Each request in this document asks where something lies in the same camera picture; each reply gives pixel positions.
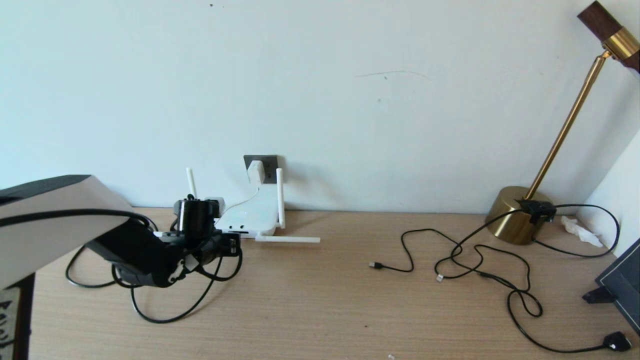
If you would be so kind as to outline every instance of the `tissue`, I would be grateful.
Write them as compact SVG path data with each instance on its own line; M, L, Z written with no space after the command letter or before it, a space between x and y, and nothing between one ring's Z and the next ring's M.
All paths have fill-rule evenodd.
M596 247L602 247L602 243L600 243L600 239L595 236L591 231L583 228L578 225L578 220L570 219L568 217L561 217L560 221L564 225L564 229L567 233L572 233L580 238L580 240L590 243Z

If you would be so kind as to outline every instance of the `wall outlet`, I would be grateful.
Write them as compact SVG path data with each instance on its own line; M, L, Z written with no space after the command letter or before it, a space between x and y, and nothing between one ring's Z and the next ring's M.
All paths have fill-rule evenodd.
M276 169L278 168L277 155L244 155L244 167L249 169L249 165L253 160L262 161L264 167L264 183L276 183Z

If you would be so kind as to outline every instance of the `lamp base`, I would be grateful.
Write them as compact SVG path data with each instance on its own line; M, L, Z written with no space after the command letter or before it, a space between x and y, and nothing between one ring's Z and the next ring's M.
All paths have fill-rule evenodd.
M528 189L522 186L507 186L500 190L498 197L493 202L493 206L486 217L486 221L497 218L501 214L520 209L517 200L524 198ZM549 201L548 197L541 193L536 193L533 200ZM544 219L540 219L536 224L530 223L531 215L527 213L513 213L487 227L498 239L515 245L527 245L531 243L531 238L540 230Z

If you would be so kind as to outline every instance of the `scuff mark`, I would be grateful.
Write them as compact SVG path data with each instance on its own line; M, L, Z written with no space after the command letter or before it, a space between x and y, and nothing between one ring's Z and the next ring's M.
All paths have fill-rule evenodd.
M356 75L356 78L366 78L367 76L375 76L375 75L384 75L384 74L397 74L397 73L402 73L402 74L411 74L411 75L416 75L416 76L420 76L422 78L425 78L427 80L431 80L427 75L422 74L420 72L415 72L415 71L407 71L407 70L396 70L396 71L383 71L383 72L372 72L371 74L362 74L362 75Z

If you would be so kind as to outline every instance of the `brass desk lamp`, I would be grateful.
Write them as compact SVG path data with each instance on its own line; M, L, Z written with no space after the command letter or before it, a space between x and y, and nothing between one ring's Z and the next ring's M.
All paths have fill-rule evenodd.
M595 1L589 5L583 12L578 15L591 32L601 41L602 47L605 49L602 55L596 57L587 78L584 80L582 89L578 93L569 115L567 116L560 133L549 154L538 171L533 184L527 189L522 186L507 186L503 188L498 197L495 199L486 221L498 217L501 214L520 209L519 200L539 200L549 201L549 198L536 190L545 177L549 166L553 162L564 138L569 132L573 121L578 115L582 104L584 103L591 86L596 81L604 61L608 57L612 57L620 61L624 66L640 72L640 44L634 36L625 29L602 5ZM531 242L531 238L540 230L544 219L540 218L537 222L532 223L531 216L525 212L510 214L502 219L490 224L487 228L496 237L509 243L517 245L525 245Z

